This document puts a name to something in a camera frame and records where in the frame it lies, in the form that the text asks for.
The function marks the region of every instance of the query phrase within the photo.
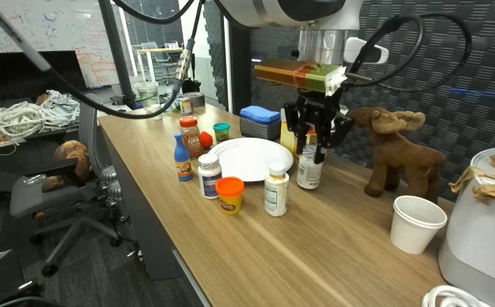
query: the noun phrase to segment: office chair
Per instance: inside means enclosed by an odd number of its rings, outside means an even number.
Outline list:
[[[82,231],[84,226],[96,229],[106,234],[111,241],[111,246],[120,246],[121,238],[104,224],[101,224],[96,217],[101,214],[115,214],[116,219],[116,207],[111,209],[110,195],[121,195],[120,185],[116,181],[116,173],[113,166],[104,168],[101,163],[101,152],[98,151],[98,117],[96,110],[80,105],[80,117],[79,117],[79,142],[87,146],[89,159],[96,180],[89,181],[87,185],[75,185],[65,186],[57,192],[41,192],[45,183],[45,176],[50,174],[75,174],[75,161],[69,163],[65,168],[58,169],[46,169],[43,173],[36,173],[31,176],[22,176],[14,183],[11,193],[11,215],[12,217],[40,217],[41,214],[63,214],[67,210],[79,210],[87,207],[86,210],[77,212],[74,219],[60,221],[48,227],[36,231],[31,238],[33,244],[40,244],[46,232],[53,232],[58,229],[67,229],[65,236],[60,239],[58,246],[51,251],[46,258],[41,273],[45,277],[51,277],[58,272],[57,260],[63,255],[69,244],[75,239],[77,232]]]

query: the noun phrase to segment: small bottle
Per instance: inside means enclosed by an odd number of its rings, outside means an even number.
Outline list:
[[[272,164],[265,180],[265,212],[272,217],[282,217],[287,212],[289,174],[284,164]]]
[[[220,180],[219,159],[214,154],[200,156],[198,159],[200,192],[203,198],[215,200],[215,181]]]
[[[176,139],[174,161],[176,161],[178,180],[190,181],[193,180],[190,152],[186,151],[183,144],[181,134],[176,134],[174,139]]]
[[[202,156],[198,120],[195,117],[183,117],[179,120],[179,127],[183,134],[183,144],[186,146],[190,157],[198,159]]]
[[[318,149],[316,130],[311,128],[311,132],[306,137],[306,146],[302,149],[302,156],[299,157],[297,168],[297,185],[304,190],[316,190],[321,181],[323,163],[314,164],[316,149]]]
[[[294,156],[297,156],[297,139],[294,132],[289,132],[287,128],[287,117],[285,117],[285,110],[280,110],[280,144],[289,149]]]
[[[193,115],[193,101],[190,98],[183,98],[179,108],[183,117]]]

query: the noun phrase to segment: stuffed animal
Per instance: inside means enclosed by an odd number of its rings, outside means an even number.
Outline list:
[[[55,157],[57,163],[63,163],[69,159],[75,159],[75,176],[77,181],[80,185],[89,183],[92,180],[92,166],[89,161],[89,151],[84,144],[77,142],[77,140],[69,140],[65,144],[62,144],[57,151],[55,151]],[[55,192],[60,190],[63,186],[72,185],[72,181],[65,176],[48,176],[41,186],[43,192]]]
[[[446,157],[400,135],[400,132],[418,130],[425,123],[425,115],[360,108],[354,110],[350,117],[357,127],[369,130],[372,140],[374,171],[366,195],[377,198],[384,190],[398,190],[400,174],[405,173],[408,195],[437,203],[441,168],[446,164]]]

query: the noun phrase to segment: white appliance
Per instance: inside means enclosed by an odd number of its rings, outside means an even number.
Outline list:
[[[471,166],[495,174],[490,166],[494,154],[495,149],[476,154]],[[495,181],[475,178],[458,197],[439,253],[439,267],[449,284],[495,307],[495,202],[476,200],[473,197],[476,185],[495,185]]]

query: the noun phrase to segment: wooden table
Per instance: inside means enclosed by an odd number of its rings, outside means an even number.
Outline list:
[[[229,122],[239,137],[232,115],[207,106],[198,118],[205,132]],[[248,185],[243,212],[227,217],[217,200],[202,198],[197,180],[176,180],[176,115],[101,123],[214,306],[420,306],[424,294],[444,284],[442,234],[425,255],[396,250],[389,243],[393,197],[366,197],[362,168],[330,157],[316,192],[301,190],[292,176],[289,212],[280,219],[265,214],[263,185]]]

